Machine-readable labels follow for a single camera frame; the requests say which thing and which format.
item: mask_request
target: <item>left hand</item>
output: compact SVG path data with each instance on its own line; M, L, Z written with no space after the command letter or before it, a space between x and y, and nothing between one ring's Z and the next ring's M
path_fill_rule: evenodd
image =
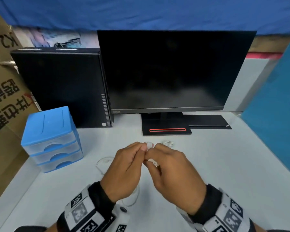
M146 143L135 142L117 151L114 160L100 181L112 202L131 195L141 178L142 163L147 151Z

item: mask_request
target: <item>transparent drawer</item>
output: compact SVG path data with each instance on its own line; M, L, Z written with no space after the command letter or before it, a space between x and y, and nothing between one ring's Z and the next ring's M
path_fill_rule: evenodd
M58 149L62 147L63 145L70 144L76 140L75 133L77 131L72 131L64 136L60 136L45 142L33 144L30 146L23 146L25 151L28 153L28 155L38 154L42 152L49 152L54 149Z
M42 172L48 173L56 169L60 169L67 165L70 165L78 160L81 160L82 158L83 152L81 149L79 149L77 152L72 153L69 156L66 156L58 160L50 161L47 163L38 164L38 166L41 168Z
M33 154L30 157L37 163L42 164L49 161L58 160L68 156L71 153L78 151L81 148L78 141L75 141L71 144L64 145L60 149L55 149L49 152L43 152L38 154Z

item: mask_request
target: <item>ventilation grille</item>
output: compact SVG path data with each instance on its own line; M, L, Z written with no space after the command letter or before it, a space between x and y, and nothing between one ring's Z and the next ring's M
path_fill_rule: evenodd
M102 102L103 102L103 108L104 108L105 118L106 118L106 126L107 127L111 127L111 121L109 119L109 114L108 114L108 109L107 109L107 103L106 103L105 94L101 94L101 97L102 97Z

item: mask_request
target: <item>blue plastic drawer organizer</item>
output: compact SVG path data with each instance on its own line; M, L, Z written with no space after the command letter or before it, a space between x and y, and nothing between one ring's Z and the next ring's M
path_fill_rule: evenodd
M44 173L83 158L81 142L68 107L30 114L21 145Z

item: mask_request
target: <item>cardboard box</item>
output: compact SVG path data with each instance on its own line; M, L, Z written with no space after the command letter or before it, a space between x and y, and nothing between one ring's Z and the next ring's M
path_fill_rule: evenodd
M21 45L0 16L0 62L11 60L10 50ZM38 112L16 69L0 65L0 196L28 155L20 146L30 113Z

